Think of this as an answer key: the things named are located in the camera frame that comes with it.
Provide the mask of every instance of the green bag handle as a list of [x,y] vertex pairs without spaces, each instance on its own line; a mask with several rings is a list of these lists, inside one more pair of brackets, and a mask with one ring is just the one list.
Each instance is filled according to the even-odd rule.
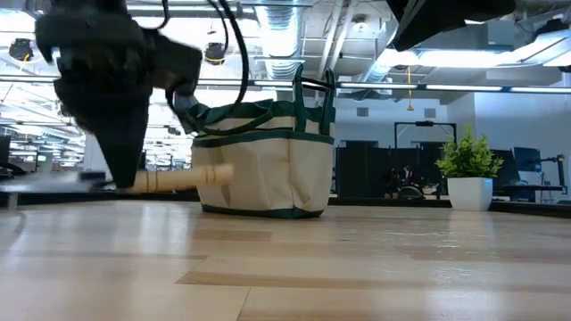
[[266,123],[274,118],[274,112],[271,110],[271,106],[268,107],[268,110],[263,113],[261,116],[253,119],[252,121],[243,124],[242,126],[238,126],[236,128],[231,128],[227,130],[219,130],[219,129],[210,129],[207,128],[204,121],[200,121],[198,119],[191,118],[191,121],[194,123],[194,126],[200,130],[201,132],[214,135],[214,136],[230,136],[230,135],[238,135],[249,132],[254,130],[259,125]]
[[295,71],[294,77],[294,109],[295,109],[295,131],[305,132],[307,124],[307,111],[303,102],[303,88],[311,88],[325,92],[325,100],[323,102],[323,111],[321,121],[319,122],[319,133],[321,135],[330,136],[331,109],[333,108],[333,99],[335,98],[335,74],[330,69],[325,72],[326,82],[320,82],[313,79],[302,77],[303,65],[301,64]]

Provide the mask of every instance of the wooden handle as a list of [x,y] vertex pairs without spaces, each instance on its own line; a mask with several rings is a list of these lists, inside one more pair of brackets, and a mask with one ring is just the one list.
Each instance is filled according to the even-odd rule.
[[188,171],[138,172],[131,193],[161,193],[186,190],[197,185],[225,185],[234,175],[230,164],[202,166]]

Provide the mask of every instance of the ceiling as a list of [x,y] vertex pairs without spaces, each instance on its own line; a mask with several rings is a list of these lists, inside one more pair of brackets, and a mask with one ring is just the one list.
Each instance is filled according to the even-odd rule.
[[[165,36],[183,44],[192,45],[204,49],[210,42],[223,41],[223,28],[220,20],[214,16],[214,12],[198,12],[191,5],[196,5],[196,1],[176,1],[170,0],[172,6],[185,5],[187,10],[176,10],[175,18],[161,31]],[[268,38],[274,41],[274,45],[280,45],[276,42],[273,34],[261,27],[259,20],[256,20],[253,4],[263,3],[279,3],[284,7],[288,5],[298,5],[301,13],[301,24],[299,27],[299,50],[295,57],[298,61],[304,61],[304,75],[306,77],[315,78],[319,74],[320,62],[326,47],[327,30],[333,28],[331,23],[332,12],[335,11],[334,0],[250,0],[243,1],[244,19],[238,23],[244,35],[250,58],[251,78],[268,78],[268,69],[266,62],[268,56]],[[340,58],[337,59],[335,65],[336,76],[347,76],[352,79],[360,79],[360,75],[366,72],[374,62],[377,61],[379,55],[385,49],[387,35],[390,34],[391,23],[394,23],[388,5],[385,1],[369,1],[363,0],[356,2],[352,17],[346,19],[354,20],[355,17],[362,15],[360,25],[365,28],[358,29],[355,27],[356,22],[348,24],[346,37],[344,41],[334,41],[330,50],[329,58],[326,60],[326,66],[331,63],[331,54],[337,43],[341,44]],[[145,1],[128,1],[132,12],[138,16],[135,17],[137,22],[145,27],[158,26],[161,24],[161,10],[158,8],[160,4],[158,0]],[[556,0],[524,0],[519,1],[518,9],[515,16],[520,21],[515,23],[513,17],[504,17],[503,31],[510,34],[513,38],[513,46],[518,48],[530,41],[534,30],[539,28],[548,19],[553,18],[556,14],[563,14],[567,17],[567,8],[571,1]],[[338,21],[337,32],[334,39],[339,39],[340,29],[343,26],[345,18],[344,13],[348,12],[348,7],[342,9],[342,16]],[[32,62],[22,64],[15,61],[8,53],[7,49],[16,37],[25,37],[34,39],[34,19],[25,12],[0,11],[0,75],[22,75],[22,76],[57,76],[58,71],[53,65],[47,64],[38,52],[36,52]],[[466,42],[469,38],[466,36],[470,30],[485,30],[487,27],[469,26],[465,30],[458,31],[458,34],[448,34],[442,38],[435,37],[426,43],[430,44],[430,49],[454,49],[455,45]],[[227,60],[222,66],[212,66],[204,63],[201,71],[201,78],[240,78],[242,65],[240,53],[237,49],[236,41],[231,37]],[[502,68],[446,68],[436,66],[410,66],[410,68],[391,68],[387,70],[385,81],[392,82],[408,82],[409,79],[414,83],[435,83],[435,84],[478,84],[478,85],[522,85],[522,86],[548,86],[560,80],[560,72],[557,68],[546,68],[542,65],[518,65],[503,66]],[[384,97],[395,100],[402,99],[408,93],[402,91],[394,91],[390,95]],[[199,100],[210,105],[221,105],[231,103],[236,97],[236,91],[199,91],[197,94]],[[435,98],[446,102],[446,93],[430,93],[423,92],[415,95],[420,98]],[[259,100],[263,98],[275,97],[274,92],[252,91],[249,99]],[[34,84],[11,84],[0,82],[0,120],[20,120],[27,122],[39,123],[59,123],[58,126],[42,125],[43,131],[38,132],[37,128],[16,128],[14,126],[4,126],[6,133],[22,139],[29,139],[26,136],[34,136],[36,141],[44,143],[35,144],[14,144],[15,149],[27,148],[43,148],[43,145],[60,146],[62,160],[71,160],[66,157],[66,151],[76,155],[73,162],[80,162],[81,157],[77,157],[77,146],[82,146],[85,142],[84,134],[74,126],[67,126],[70,122],[68,118],[62,115],[53,89],[49,85]],[[173,127],[182,132],[182,128],[178,121],[173,117],[169,108],[166,106],[163,92],[156,90],[151,99],[150,123],[147,131],[147,140],[145,148],[156,154],[157,158],[166,159],[169,155],[174,155],[177,159],[188,161],[190,159],[189,141],[185,136],[170,134],[166,127]]]

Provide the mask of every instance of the wooden table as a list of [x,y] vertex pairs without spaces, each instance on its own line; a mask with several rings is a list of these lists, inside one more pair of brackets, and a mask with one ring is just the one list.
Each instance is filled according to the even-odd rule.
[[79,320],[571,320],[571,221],[331,207],[286,221],[196,203],[0,213],[0,316]]

